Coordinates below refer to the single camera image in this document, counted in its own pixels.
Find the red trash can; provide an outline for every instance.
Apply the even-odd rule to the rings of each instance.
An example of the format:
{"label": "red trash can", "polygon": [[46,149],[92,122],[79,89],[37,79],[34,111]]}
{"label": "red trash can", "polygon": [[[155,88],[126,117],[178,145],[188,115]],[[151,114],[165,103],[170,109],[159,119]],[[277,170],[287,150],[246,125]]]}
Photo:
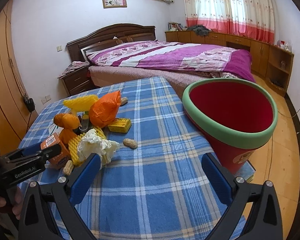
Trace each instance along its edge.
{"label": "red trash can", "polygon": [[277,125],[277,106],[271,95],[243,79],[195,82],[185,89],[182,102],[221,165],[232,174],[269,141]]}

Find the tile floor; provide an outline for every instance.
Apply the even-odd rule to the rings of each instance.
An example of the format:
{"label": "tile floor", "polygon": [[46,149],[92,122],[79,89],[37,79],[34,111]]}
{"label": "tile floor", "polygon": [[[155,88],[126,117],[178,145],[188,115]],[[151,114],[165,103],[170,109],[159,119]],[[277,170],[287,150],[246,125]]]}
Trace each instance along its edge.
{"label": "tile floor", "polygon": [[[254,75],[258,85],[265,88],[277,104],[278,122],[270,141],[257,149],[249,161],[256,169],[252,183],[263,184],[266,180],[274,183],[283,224],[283,239],[289,234],[293,223],[300,190],[300,156],[299,146],[290,111],[285,99],[271,90],[264,80]],[[249,203],[244,215],[251,209]]]}

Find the floral curtain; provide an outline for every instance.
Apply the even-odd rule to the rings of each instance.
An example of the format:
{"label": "floral curtain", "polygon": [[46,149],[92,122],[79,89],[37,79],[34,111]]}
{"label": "floral curtain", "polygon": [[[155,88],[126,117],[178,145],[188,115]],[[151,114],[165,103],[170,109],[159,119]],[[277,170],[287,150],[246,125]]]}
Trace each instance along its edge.
{"label": "floral curtain", "polygon": [[274,41],[274,0],[185,0],[188,26]]}

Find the blue plaid blanket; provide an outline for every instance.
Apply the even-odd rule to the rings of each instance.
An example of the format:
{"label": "blue plaid blanket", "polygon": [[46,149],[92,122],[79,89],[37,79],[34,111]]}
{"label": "blue plaid blanket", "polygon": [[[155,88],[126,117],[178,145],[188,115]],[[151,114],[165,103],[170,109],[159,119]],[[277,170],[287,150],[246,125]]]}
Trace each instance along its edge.
{"label": "blue plaid blanket", "polygon": [[[201,168],[202,155],[210,144],[188,120],[181,100],[163,77],[115,84],[72,96],[102,95],[121,91],[128,103],[117,117],[130,118],[127,134],[106,132],[120,143],[111,163],[95,178],[82,203],[75,206],[97,239],[205,239],[226,206],[221,204]],[[69,109],[63,100],[47,106],[29,129],[20,147],[49,136],[53,117]],[[132,150],[124,138],[138,142]],[[50,168],[20,184],[23,192],[30,181],[55,182],[61,171]],[[55,204],[51,204],[59,229],[71,239]],[[232,239],[239,236],[242,217]]]}

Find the green trash can rim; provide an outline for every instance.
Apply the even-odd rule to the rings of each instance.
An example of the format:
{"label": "green trash can rim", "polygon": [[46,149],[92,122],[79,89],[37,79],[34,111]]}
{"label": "green trash can rim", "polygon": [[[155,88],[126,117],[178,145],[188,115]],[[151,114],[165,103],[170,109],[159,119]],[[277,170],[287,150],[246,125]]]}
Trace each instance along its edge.
{"label": "green trash can rim", "polygon": [[[192,89],[194,89],[197,86],[211,82],[237,82],[259,90],[269,100],[271,104],[273,112],[272,124],[267,129],[261,132],[248,133],[231,129],[212,120],[210,117],[201,112],[190,99],[190,92]],[[183,92],[182,103],[187,114],[205,132],[207,132],[212,137],[218,139],[219,141],[226,143],[227,145],[240,149],[257,149],[263,146],[270,140],[274,129],[277,125],[277,105],[274,102],[272,96],[264,88],[244,79],[214,78],[194,82],[191,85],[187,86],[187,88]]]}

